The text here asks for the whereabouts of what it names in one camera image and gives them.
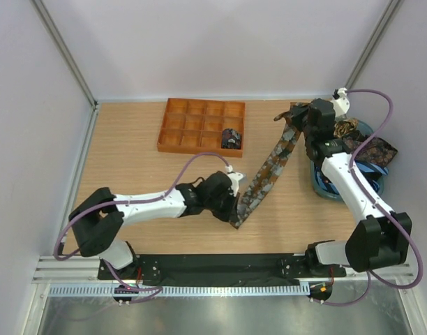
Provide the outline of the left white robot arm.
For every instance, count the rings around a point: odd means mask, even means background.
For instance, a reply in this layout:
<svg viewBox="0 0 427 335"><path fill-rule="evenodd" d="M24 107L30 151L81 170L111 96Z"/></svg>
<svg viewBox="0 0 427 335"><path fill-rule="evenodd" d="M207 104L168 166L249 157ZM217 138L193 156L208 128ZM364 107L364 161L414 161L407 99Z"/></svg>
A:
<svg viewBox="0 0 427 335"><path fill-rule="evenodd" d="M239 187L245 178L240 172L217 171L198 184L182 183L142 195L115 195L108 187L99 188L69 216L77 252L107 261L121 278L130 279L138 263L127 241L117 237L121 228L158 218L195 216L205 210L228 222L237 213Z"/></svg>

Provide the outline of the brown floral tie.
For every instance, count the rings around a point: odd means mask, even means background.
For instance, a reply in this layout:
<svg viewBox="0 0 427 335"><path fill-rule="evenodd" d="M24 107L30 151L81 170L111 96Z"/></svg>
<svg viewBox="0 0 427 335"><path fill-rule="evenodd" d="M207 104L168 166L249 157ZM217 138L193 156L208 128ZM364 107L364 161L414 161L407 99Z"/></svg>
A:
<svg viewBox="0 0 427 335"><path fill-rule="evenodd" d="M292 103L287 112L274 118L274 121L285 121L282 135L238 200L236 214L231 215L229 219L233 228L239 229L244 224L282 175L302 132L302 125L295 120L302 121L308 111L308 105L309 103Z"/></svg>

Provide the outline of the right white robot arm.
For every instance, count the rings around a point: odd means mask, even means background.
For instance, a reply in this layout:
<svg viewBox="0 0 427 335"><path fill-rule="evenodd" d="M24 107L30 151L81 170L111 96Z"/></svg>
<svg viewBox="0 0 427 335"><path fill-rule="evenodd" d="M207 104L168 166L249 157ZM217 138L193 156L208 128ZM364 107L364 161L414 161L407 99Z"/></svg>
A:
<svg viewBox="0 0 427 335"><path fill-rule="evenodd" d="M292 125L304 134L307 156L336 187L357 224L347 241L316 243L314 253L304 260L306 271L321 276L330 265L363 272L403 264L412 221L380 198L355 165L348 146L335 137L334 104L315 99L291 107L290 113Z"/></svg>

